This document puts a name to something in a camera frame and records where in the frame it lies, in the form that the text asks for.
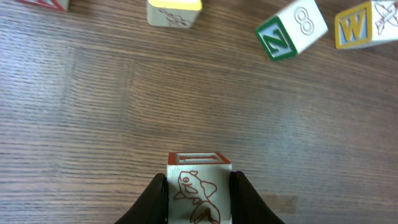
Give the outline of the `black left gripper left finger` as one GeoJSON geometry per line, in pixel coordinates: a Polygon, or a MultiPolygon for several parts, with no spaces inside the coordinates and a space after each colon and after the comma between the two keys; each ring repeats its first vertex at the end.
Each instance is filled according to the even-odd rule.
{"type": "Polygon", "coordinates": [[[114,224],[167,224],[169,190],[165,174],[150,181],[131,208],[114,224]]]}

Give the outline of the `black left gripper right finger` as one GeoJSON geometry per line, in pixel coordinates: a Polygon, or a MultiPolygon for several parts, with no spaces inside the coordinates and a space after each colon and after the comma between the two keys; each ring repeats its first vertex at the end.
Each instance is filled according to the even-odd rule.
{"type": "Polygon", "coordinates": [[[241,171],[229,176],[232,224],[284,224],[241,171]]]}

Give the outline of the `red I block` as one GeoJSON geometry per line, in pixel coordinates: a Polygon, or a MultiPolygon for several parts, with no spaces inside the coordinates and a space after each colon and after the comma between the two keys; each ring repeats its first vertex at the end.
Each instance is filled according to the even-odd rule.
{"type": "Polygon", "coordinates": [[[232,163],[219,152],[171,152],[167,163],[170,224],[231,223],[232,163]]]}

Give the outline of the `yellow S block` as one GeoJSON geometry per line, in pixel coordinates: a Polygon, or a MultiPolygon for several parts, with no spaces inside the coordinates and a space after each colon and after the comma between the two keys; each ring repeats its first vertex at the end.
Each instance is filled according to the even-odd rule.
{"type": "Polygon", "coordinates": [[[147,22],[152,26],[191,28],[202,10],[202,0],[147,0],[147,22]]]}

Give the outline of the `red A block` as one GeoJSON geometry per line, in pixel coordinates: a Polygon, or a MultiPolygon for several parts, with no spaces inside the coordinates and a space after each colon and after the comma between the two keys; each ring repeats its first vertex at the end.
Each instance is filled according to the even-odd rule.
{"type": "Polygon", "coordinates": [[[39,6],[54,11],[68,11],[70,0],[17,0],[24,4],[39,6]]]}

